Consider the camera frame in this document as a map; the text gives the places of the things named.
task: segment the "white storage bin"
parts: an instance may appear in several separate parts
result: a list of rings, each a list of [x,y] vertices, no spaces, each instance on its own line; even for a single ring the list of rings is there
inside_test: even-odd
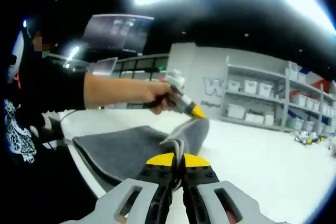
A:
[[[313,98],[307,97],[306,108],[312,110],[314,107],[314,101],[315,100]]]
[[[313,106],[313,110],[316,111],[316,112],[319,112],[320,111],[320,102],[315,100],[314,101],[314,106]]]
[[[321,135],[324,126],[324,123],[316,123],[313,127],[313,131],[315,131],[318,135]]]
[[[262,97],[270,97],[272,90],[272,85],[259,83],[258,85],[258,95]]]
[[[230,118],[243,119],[245,114],[245,108],[242,106],[229,104],[227,110],[227,116]]]
[[[240,82],[239,81],[234,81],[234,80],[229,80],[227,82],[227,89],[232,92],[238,92],[240,88]]]
[[[303,119],[299,119],[299,118],[292,118],[290,120],[290,126],[293,128],[293,129],[296,129],[296,130],[301,130],[302,129],[302,126],[303,126]]]
[[[246,113],[246,115],[245,115],[245,121],[246,122],[255,123],[255,121],[256,121],[256,115],[251,114],[251,113]]]
[[[306,83],[306,75],[304,73],[298,72],[298,82]]]
[[[314,128],[315,122],[305,120],[302,125],[302,129],[305,131],[312,131]]]
[[[263,115],[255,115],[255,123],[263,124],[265,117]]]
[[[250,94],[255,94],[255,93],[257,93],[257,86],[258,86],[258,83],[256,81],[245,80],[245,82],[244,82],[244,92],[245,93],[250,93]]]
[[[273,125],[274,124],[274,115],[265,115],[264,125]]]
[[[322,135],[327,136],[330,134],[330,126],[324,125],[322,129]]]
[[[330,133],[335,134],[336,133],[336,126],[332,125],[330,126]]]
[[[322,114],[330,115],[330,106],[327,104],[322,104]]]
[[[297,95],[293,95],[291,97],[292,99],[292,102],[299,105],[299,106],[306,106],[306,100],[307,100],[307,97],[303,94],[297,94]]]
[[[288,63],[288,68],[290,70],[299,72],[299,66],[295,62],[289,61]]]
[[[289,76],[290,80],[297,81],[298,80],[298,71],[290,70],[286,68],[286,75]]]
[[[332,118],[336,118],[336,109],[335,108],[331,108],[330,111],[331,111],[331,115],[330,116]]]

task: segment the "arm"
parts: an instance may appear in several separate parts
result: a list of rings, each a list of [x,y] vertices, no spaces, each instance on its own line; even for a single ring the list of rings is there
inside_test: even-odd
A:
[[[19,73],[24,100],[41,112],[92,109],[122,102],[151,102],[156,95],[172,92],[170,85],[163,82],[69,72],[53,64],[48,57],[30,59],[20,66]]]
[[[122,102],[152,101],[147,82],[115,79],[87,73],[84,81],[84,102],[87,109]]]

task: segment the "black t-shirt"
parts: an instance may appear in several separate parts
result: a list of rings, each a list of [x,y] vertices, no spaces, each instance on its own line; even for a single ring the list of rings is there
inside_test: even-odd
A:
[[[37,113],[84,109],[83,85],[85,73],[68,72],[51,60],[34,52],[26,33],[18,78],[7,85],[4,101],[5,146],[8,156],[12,198],[43,206],[50,175],[55,171],[55,153],[43,146],[30,132]]]

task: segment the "window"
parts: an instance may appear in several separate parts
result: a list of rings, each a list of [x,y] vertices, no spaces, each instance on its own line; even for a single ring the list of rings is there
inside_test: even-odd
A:
[[[136,64],[136,68],[137,69],[152,68],[153,67],[153,60],[154,59],[138,60],[138,64]]]
[[[162,81],[165,75],[165,73],[153,73],[151,81]]]
[[[129,78],[132,79],[133,71],[123,71],[121,72],[120,78]]]
[[[155,67],[160,70],[166,70],[168,63],[168,57],[156,58]]]
[[[133,70],[135,67],[135,60],[125,61],[123,70]]]
[[[138,79],[138,80],[143,80],[143,81],[149,81],[151,77],[150,73],[146,73],[144,71],[136,71],[134,73],[134,79]]]
[[[115,64],[114,71],[115,71],[115,72],[119,72],[120,69],[121,69],[121,65],[122,65],[121,62],[117,62],[117,63]]]

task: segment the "white table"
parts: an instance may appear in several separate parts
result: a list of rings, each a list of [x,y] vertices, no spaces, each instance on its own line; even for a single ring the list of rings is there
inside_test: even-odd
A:
[[[60,113],[62,119],[67,113]],[[186,121],[185,115],[148,110],[86,110],[61,122],[66,139],[149,125],[169,133]],[[95,180],[77,150],[69,150],[80,173],[97,197],[106,192]],[[336,162],[323,143],[303,146],[288,133],[211,120],[200,156],[210,161],[220,180],[228,180],[260,204],[274,221],[303,223],[332,185]],[[182,190],[174,193],[167,223],[188,223]]]

